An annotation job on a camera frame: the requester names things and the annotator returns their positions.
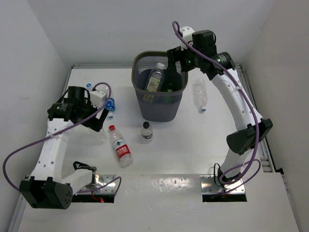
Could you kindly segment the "green soda bottle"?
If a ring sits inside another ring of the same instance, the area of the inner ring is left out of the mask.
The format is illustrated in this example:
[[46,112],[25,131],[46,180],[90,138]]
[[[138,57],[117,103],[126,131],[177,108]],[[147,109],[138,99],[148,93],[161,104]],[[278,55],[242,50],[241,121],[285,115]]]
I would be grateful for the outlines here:
[[182,88],[182,79],[179,75],[167,75],[160,92],[175,92]]

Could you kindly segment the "pineapple juice bottle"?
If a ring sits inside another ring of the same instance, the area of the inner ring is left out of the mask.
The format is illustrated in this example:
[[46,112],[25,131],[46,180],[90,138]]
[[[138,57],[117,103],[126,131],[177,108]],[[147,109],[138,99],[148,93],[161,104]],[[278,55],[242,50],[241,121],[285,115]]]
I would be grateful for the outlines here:
[[145,84],[145,91],[158,92],[164,81],[164,69],[163,63],[157,63],[156,67],[150,71],[147,82]]

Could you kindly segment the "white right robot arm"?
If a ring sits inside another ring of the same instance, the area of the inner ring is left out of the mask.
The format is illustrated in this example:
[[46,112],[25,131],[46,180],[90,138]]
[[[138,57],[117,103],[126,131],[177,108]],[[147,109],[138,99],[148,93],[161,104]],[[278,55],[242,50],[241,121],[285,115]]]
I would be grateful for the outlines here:
[[227,52],[217,52],[216,36],[210,30],[194,31],[191,27],[175,30],[181,45],[167,51],[171,68],[178,61],[183,72],[195,68],[207,75],[221,93],[235,122],[236,132],[227,136],[229,147],[218,170],[221,185],[241,179],[255,160],[258,144],[273,127],[255,109],[239,80],[234,61]]

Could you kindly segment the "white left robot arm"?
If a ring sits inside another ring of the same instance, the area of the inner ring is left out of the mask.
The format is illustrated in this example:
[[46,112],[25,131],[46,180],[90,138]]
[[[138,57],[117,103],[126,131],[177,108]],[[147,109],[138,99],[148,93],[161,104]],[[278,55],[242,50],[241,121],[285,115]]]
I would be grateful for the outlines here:
[[100,132],[108,115],[105,108],[108,94],[84,87],[70,86],[48,109],[47,140],[43,143],[38,162],[19,191],[33,208],[67,209],[83,187],[97,182],[97,169],[74,162],[74,173],[62,177],[62,165],[73,128],[82,125]]

